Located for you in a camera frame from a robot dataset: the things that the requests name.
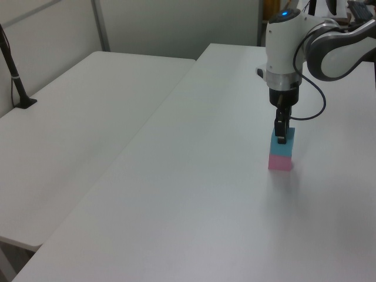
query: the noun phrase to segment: pink block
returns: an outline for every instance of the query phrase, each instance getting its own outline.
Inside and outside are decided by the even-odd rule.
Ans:
[[[291,157],[277,156],[269,154],[269,167],[268,169],[284,170],[289,172],[293,168]]]

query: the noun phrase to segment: black stand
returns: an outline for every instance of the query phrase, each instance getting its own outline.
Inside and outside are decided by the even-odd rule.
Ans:
[[[0,48],[4,56],[5,62],[8,65],[8,69],[11,73],[14,84],[17,88],[18,94],[19,94],[19,104],[17,104],[15,107],[21,108],[21,109],[27,109],[31,105],[35,104],[36,100],[31,99],[28,97],[28,95],[26,95],[24,86],[21,82],[21,78],[19,78],[16,65],[14,64],[14,61],[11,55],[11,50],[9,49],[8,43],[5,38],[5,33],[1,25],[0,25]]]

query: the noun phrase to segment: gray floor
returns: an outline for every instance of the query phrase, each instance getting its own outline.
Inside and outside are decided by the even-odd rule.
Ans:
[[[16,273],[19,273],[25,264],[34,255],[32,251],[27,251],[25,249],[15,247],[13,245],[5,244],[0,242],[0,248],[6,255],[9,262],[12,264]],[[0,271],[0,282],[7,282],[4,275]]]

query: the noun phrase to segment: black cable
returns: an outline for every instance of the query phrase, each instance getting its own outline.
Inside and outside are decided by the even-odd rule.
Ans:
[[[9,53],[11,53],[11,45],[9,44],[8,38],[6,37],[6,34],[5,34],[4,31],[2,31],[2,34],[3,34],[4,38],[5,38],[6,44],[8,46]],[[13,78],[12,77],[11,77],[11,101],[12,101],[13,108],[15,108],[14,100],[13,100]]]
[[[303,10],[302,10],[303,13],[306,11],[306,9],[307,9],[307,7],[309,6],[309,4],[310,4],[310,1],[308,1],[308,3],[306,4],[306,6],[304,6],[304,8],[303,8]]]
[[[327,33],[327,32],[330,32],[330,31],[333,31],[333,30],[339,30],[339,28],[338,27],[335,27],[335,28],[331,28],[331,29],[329,29],[329,30],[327,30],[325,33]],[[310,120],[310,119],[314,119],[314,118],[317,118],[318,116],[320,116],[322,113],[323,113],[323,111],[325,110],[325,108],[326,108],[326,106],[327,106],[327,100],[326,100],[326,98],[325,98],[325,95],[324,95],[324,92],[313,82],[313,81],[311,81],[308,77],[306,77],[306,76],[304,76],[299,70],[298,70],[298,68],[296,67],[296,57],[297,57],[297,55],[298,55],[298,52],[299,52],[299,50],[300,50],[300,48],[301,48],[301,46],[304,44],[304,42],[312,35],[312,34],[314,34],[316,31],[312,31],[312,32],[310,32],[300,43],[299,43],[299,45],[298,45],[298,48],[296,49],[296,51],[295,51],[295,54],[294,54],[294,59],[293,59],[293,67],[294,67],[294,70],[297,72],[297,74],[300,76],[300,77],[302,77],[304,80],[306,80],[308,83],[310,83],[313,87],[315,87],[317,90],[318,90],[318,92],[320,93],[320,95],[321,95],[321,97],[323,97],[323,107],[321,108],[321,110],[317,113],[317,114],[315,114],[315,115],[313,115],[313,116],[309,116],[309,117],[305,117],[305,118],[300,118],[300,117],[293,117],[293,116],[290,116],[290,119],[293,119],[293,120]]]

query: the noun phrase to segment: white wall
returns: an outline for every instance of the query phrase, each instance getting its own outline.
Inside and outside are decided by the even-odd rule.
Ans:
[[[210,43],[257,45],[259,2],[96,0],[112,52],[190,59]]]
[[[28,96],[102,50],[90,0],[63,0],[4,29]],[[11,77],[0,55],[0,116],[12,109]]]

